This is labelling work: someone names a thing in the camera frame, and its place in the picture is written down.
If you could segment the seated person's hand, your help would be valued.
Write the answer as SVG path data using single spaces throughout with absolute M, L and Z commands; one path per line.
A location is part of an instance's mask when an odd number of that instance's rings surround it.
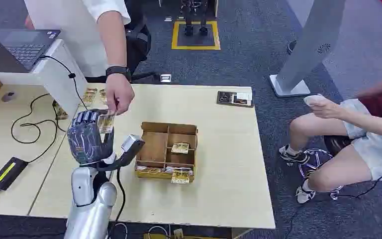
M 341 119 L 342 117 L 342 108 L 340 105 L 325 97 L 309 97 L 309 99 L 306 100 L 306 104 L 317 117 L 323 119 Z

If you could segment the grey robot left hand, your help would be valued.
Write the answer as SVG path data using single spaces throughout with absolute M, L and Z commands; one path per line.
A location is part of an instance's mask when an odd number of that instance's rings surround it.
M 67 130 L 68 144 L 73 158 L 80 165 L 98 163 L 114 155 L 114 131 L 104 134 L 97 125 L 107 110 L 92 109 L 77 113 Z

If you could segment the standing person's hand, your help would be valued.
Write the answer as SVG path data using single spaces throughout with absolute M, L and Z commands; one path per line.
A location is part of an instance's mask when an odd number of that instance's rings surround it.
M 105 92 L 109 115 L 121 115 L 127 112 L 135 97 L 127 78 L 118 73 L 107 77 Z

